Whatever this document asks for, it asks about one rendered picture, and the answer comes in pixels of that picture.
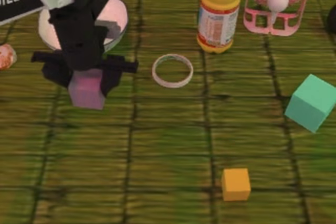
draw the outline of bottle label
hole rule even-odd
[[[198,39],[209,47],[223,47],[233,40],[239,6],[230,10],[213,10],[201,2],[198,16]]]

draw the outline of white plate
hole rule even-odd
[[[39,15],[38,20],[38,33],[43,40],[43,42],[52,50],[60,50],[61,46],[59,44],[55,28],[52,24],[49,23],[50,14],[48,9],[44,8]],[[115,39],[105,39],[104,47],[105,52],[109,51],[113,47],[115,47],[122,36],[125,33],[127,23],[128,23],[128,15],[127,8],[123,1],[121,0],[109,0],[98,16],[100,21],[108,21],[108,22],[117,22],[118,26],[120,26],[119,36]]]

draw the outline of orange cube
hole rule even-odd
[[[222,175],[224,201],[247,200],[251,185],[246,168],[224,169]]]

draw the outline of wooden floor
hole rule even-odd
[[[336,85],[336,0],[309,0],[288,38],[249,33],[208,55],[195,41],[198,0],[124,0],[130,26],[111,51],[140,62],[103,111],[73,108],[34,50],[37,14],[0,28],[18,62],[0,72],[0,224],[334,224],[336,111],[317,134],[283,116],[310,74]],[[155,84],[151,66],[183,54],[185,87]],[[178,80],[187,70],[162,66]],[[223,202],[223,168],[247,167],[247,202]]]

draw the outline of orange juice bottle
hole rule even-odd
[[[205,52],[220,54],[233,44],[240,0],[201,0],[197,42]]]

